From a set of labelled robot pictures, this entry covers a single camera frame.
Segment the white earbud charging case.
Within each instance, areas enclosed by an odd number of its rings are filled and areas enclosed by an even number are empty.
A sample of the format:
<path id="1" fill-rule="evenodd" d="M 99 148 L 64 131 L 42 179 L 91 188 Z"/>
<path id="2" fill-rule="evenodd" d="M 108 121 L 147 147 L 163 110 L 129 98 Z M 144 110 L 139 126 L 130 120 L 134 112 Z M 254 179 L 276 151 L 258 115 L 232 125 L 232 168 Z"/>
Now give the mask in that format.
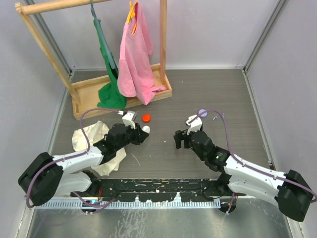
<path id="1" fill-rule="evenodd" d="M 151 131 L 151 129 L 150 129 L 149 126 L 145 125 L 145 126 L 142 127 L 142 131 L 145 132 L 145 133 L 147 133 L 147 134 L 149 134 L 150 131 Z"/>

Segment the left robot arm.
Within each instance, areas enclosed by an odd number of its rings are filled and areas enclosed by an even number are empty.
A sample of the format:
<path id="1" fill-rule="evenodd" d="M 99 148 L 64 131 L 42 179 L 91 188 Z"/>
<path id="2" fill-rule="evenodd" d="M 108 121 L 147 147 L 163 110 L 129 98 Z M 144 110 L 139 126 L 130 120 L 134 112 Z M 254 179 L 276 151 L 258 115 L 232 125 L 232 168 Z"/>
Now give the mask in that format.
<path id="1" fill-rule="evenodd" d="M 103 139 L 87 150 L 66 155 L 39 154 L 18 179 L 26 193 L 28 208 L 40 206 L 59 194 L 84 192 L 95 196 L 99 184 L 82 169 L 95 167 L 112 161 L 128 144 L 140 145 L 150 134 L 150 127 L 134 127 L 115 124 Z"/>

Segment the orange earbud charging case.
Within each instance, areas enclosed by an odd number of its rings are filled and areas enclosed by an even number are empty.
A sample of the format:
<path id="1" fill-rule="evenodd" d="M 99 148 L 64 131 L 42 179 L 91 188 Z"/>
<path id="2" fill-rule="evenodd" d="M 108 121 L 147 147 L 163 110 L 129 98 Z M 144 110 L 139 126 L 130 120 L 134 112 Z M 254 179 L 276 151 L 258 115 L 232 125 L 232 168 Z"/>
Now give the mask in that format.
<path id="1" fill-rule="evenodd" d="M 149 123 L 151 121 L 151 115 L 150 114 L 143 114 L 142 115 L 142 121 L 144 123 Z"/>

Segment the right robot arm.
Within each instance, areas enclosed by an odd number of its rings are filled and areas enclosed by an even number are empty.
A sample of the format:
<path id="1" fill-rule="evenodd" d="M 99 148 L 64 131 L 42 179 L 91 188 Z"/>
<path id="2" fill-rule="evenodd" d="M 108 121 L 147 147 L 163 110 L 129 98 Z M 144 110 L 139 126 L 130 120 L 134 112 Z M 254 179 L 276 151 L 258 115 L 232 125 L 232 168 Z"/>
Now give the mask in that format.
<path id="1" fill-rule="evenodd" d="M 214 145 L 202 130 L 178 130 L 177 149 L 191 149 L 214 172 L 220 172 L 217 189 L 222 195 L 247 194 L 276 206 L 286 217 L 302 222 L 313 193 L 302 175 L 294 170 L 279 172 L 248 162 Z"/>

